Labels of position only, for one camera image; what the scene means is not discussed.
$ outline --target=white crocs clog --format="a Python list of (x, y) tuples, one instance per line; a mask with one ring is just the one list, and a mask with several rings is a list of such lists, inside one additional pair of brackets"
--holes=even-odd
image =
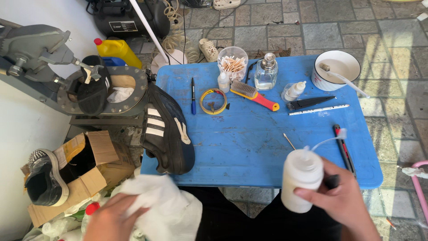
[(218, 50), (215, 48), (214, 43), (208, 39), (199, 40), (199, 49), (205, 55), (207, 62), (215, 62), (218, 57)]
[(241, 0), (214, 0), (213, 7), (217, 10), (235, 8), (241, 4)]

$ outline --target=black air compressor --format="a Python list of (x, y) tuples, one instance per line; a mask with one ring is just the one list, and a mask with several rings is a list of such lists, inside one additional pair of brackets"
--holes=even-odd
[[(146, 28), (128, 0), (87, 0), (94, 15), (95, 25), (107, 37), (135, 38), (148, 36)], [(154, 34), (163, 38), (169, 33), (170, 22), (163, 11), (166, 6), (161, 0), (137, 0), (141, 12)]]

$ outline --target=pink metal frame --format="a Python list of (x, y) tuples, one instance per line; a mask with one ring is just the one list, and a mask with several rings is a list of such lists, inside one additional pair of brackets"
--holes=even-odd
[[(428, 160), (416, 162), (415, 164), (412, 165), (412, 167), (418, 168), (422, 165), (428, 165)], [(422, 192), (421, 184), (419, 183), (418, 177), (413, 176), (412, 181), (413, 181), (413, 185), (415, 186), (416, 193), (418, 194), (419, 202), (421, 203), (425, 219), (428, 220), (428, 205), (427, 205), (427, 201), (425, 200), (424, 193)]]

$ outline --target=blue marker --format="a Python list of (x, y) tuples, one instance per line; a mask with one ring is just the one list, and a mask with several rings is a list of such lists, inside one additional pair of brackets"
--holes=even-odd
[(196, 106), (195, 106), (195, 82), (193, 82), (193, 78), (192, 78), (192, 114), (196, 114)]

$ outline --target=red and yellow brush handle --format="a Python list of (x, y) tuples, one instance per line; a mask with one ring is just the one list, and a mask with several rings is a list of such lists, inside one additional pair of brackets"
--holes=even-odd
[(235, 93), (235, 94), (237, 94), (237, 95), (240, 95), (242, 97), (250, 99), (250, 100), (252, 100), (254, 102), (257, 102), (260, 105), (268, 108), (271, 111), (277, 111), (277, 110), (279, 110), (279, 104), (278, 103), (275, 103), (273, 101), (267, 100), (261, 94), (259, 94), (259, 92), (256, 92), (256, 95), (254, 97), (249, 97), (249, 96), (243, 95), (241, 93), (238, 93), (238, 92), (236, 92), (236, 91), (234, 91), (232, 89), (230, 89), (230, 91), (233, 92), (233, 93)]

